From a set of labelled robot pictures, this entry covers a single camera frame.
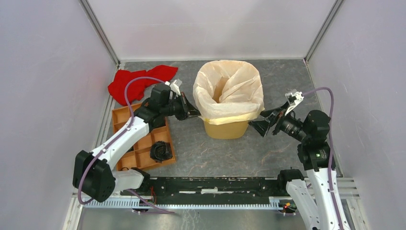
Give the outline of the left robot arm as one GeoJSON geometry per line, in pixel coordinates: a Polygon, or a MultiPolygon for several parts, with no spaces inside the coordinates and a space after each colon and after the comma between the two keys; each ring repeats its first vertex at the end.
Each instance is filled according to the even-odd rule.
{"type": "Polygon", "coordinates": [[[136,142],[163,126],[168,116],[182,121],[200,116],[200,112],[178,85],[159,83],[139,108],[130,110],[130,118],[117,133],[91,152],[80,151],[75,157],[72,182],[78,189],[79,202],[86,203],[82,194],[98,202],[126,189],[133,189],[138,195],[147,194],[150,181],[141,172],[133,169],[115,172],[113,169],[136,142]]]}

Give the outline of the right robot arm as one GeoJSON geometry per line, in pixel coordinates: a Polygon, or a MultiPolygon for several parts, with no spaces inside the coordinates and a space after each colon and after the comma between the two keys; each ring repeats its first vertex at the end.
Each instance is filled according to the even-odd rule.
{"type": "Polygon", "coordinates": [[[292,198],[308,230],[349,230],[344,208],[338,193],[337,173],[331,148],[327,142],[330,117],[320,110],[311,110],[301,121],[288,109],[289,103],[263,111],[263,120],[250,121],[262,137],[273,127],[273,135],[280,131],[299,141],[297,155],[310,180],[309,186],[300,170],[281,170],[277,191],[292,198]]]}

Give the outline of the cream plastic trash bag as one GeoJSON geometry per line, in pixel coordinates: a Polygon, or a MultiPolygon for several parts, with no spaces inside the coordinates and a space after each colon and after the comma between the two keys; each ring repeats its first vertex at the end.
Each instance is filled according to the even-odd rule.
{"type": "Polygon", "coordinates": [[[246,61],[205,63],[193,84],[193,98],[200,118],[212,125],[253,120],[264,110],[260,73],[246,61]]]}

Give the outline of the yellow mesh trash bin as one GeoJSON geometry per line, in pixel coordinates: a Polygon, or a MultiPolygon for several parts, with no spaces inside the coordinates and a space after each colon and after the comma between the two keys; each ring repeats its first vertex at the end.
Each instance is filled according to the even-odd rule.
{"type": "Polygon", "coordinates": [[[247,128],[248,121],[233,122],[221,125],[212,125],[204,121],[207,135],[214,139],[237,139],[242,137],[247,128]]]}

